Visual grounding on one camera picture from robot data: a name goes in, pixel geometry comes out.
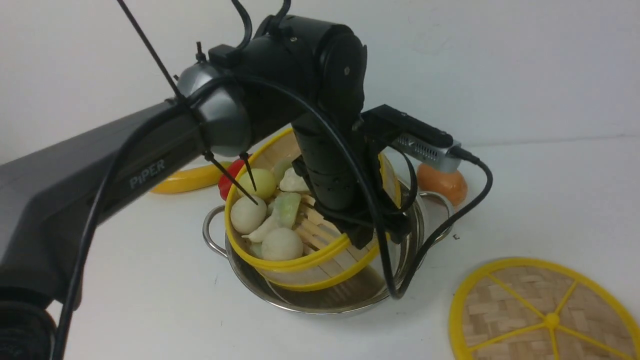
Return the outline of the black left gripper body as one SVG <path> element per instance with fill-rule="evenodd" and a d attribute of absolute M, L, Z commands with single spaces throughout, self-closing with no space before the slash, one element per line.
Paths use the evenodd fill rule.
<path fill-rule="evenodd" d="M 399 182 L 394 177 L 391 178 L 391 194 L 387 193 L 383 186 L 383 162 L 380 156 L 380 151 L 368 150 L 362 169 L 369 176 L 374 192 L 372 199 L 381 215 L 384 230 L 390 235 L 391 241 L 398 244 L 410 231 L 407 212 L 413 205 L 413 198 L 404 199 L 402 194 L 396 194 L 395 187 Z M 378 223 L 371 214 L 373 208 L 370 207 L 368 196 L 362 192 L 352 170 L 346 168 L 336 173 L 314 171 L 307 166 L 302 155 L 293 161 L 293 169 L 309 187 L 315 199 L 313 209 L 322 218 L 346 234 L 356 248 L 362 249 L 370 243 L 377 233 Z"/>

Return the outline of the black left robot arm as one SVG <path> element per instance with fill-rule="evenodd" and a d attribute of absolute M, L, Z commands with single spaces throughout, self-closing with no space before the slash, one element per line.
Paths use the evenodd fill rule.
<path fill-rule="evenodd" d="M 346 25 L 278 13 L 199 53 L 176 96 L 1 166 L 1 358 L 61 359 L 96 227 L 200 155 L 237 157 L 286 125 L 318 212 L 362 248 L 398 243 L 380 149 L 358 129 L 367 48 Z"/>

